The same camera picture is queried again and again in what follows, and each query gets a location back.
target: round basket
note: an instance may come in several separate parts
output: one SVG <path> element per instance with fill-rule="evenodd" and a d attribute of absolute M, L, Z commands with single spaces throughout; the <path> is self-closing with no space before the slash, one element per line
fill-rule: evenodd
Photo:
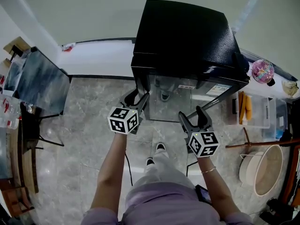
<path fill-rule="evenodd" d="M 264 153 L 251 152 L 240 166 L 240 180 L 254 187 L 257 196 L 264 196 L 275 186 L 282 169 L 282 150 L 270 146 Z"/>

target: wooden stick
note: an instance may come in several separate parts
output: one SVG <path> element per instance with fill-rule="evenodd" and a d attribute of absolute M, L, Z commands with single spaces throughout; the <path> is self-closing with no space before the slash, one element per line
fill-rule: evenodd
<path fill-rule="evenodd" d="M 245 129 L 245 127 L 243 127 L 243 129 L 244 129 L 244 132 L 245 132 L 246 138 L 247 138 L 247 147 L 246 147 L 246 149 L 245 149 L 245 152 L 246 152 L 246 153 L 249 153 L 249 150 L 250 150 L 250 147 L 251 147 L 251 142 L 250 142 L 250 140 L 249 140 L 247 130 Z"/>
<path fill-rule="evenodd" d="M 290 143 L 300 143 L 300 138 L 291 139 L 289 141 L 273 141 L 273 142 L 246 142 L 244 144 L 239 145 L 227 145 L 226 148 L 238 148 L 238 147 L 246 147 L 246 146 L 270 146 L 270 145 L 283 145 L 283 144 L 290 144 Z"/>

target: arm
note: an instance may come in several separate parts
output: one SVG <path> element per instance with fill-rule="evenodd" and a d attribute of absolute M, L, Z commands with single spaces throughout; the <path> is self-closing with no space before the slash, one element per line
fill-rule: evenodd
<path fill-rule="evenodd" d="M 208 171 L 214 167 L 209 157 L 197 158 L 202 172 Z M 217 210 L 220 217 L 225 219 L 227 216 L 240 212 L 235 205 L 230 190 L 218 171 L 215 169 L 203 174 L 207 190 L 210 194 L 213 207 Z"/>
<path fill-rule="evenodd" d="M 108 208 L 118 215 L 127 135 L 116 133 L 99 171 L 92 208 Z"/>

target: lavender shirt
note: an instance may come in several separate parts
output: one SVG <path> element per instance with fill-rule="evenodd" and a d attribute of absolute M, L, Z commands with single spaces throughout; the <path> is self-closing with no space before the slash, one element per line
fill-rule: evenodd
<path fill-rule="evenodd" d="M 253 225 L 251 218 L 241 212 L 220 221 L 219 214 L 210 205 L 198 201 L 194 190 L 176 183 L 145 184 L 131 190 L 126 197 L 128 209 L 122 222 L 127 225 Z M 89 210 L 82 225 L 116 225 L 117 215 L 107 208 Z"/>

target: bracelet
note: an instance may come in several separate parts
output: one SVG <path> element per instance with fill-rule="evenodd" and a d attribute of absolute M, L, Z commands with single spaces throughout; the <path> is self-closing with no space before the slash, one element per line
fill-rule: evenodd
<path fill-rule="evenodd" d="M 201 174 L 212 172 L 212 171 L 214 171 L 215 169 L 216 169 L 216 166 L 214 166 L 212 169 L 209 169 L 209 170 L 207 170 L 207 171 L 205 171 L 205 172 L 201 172 Z"/>

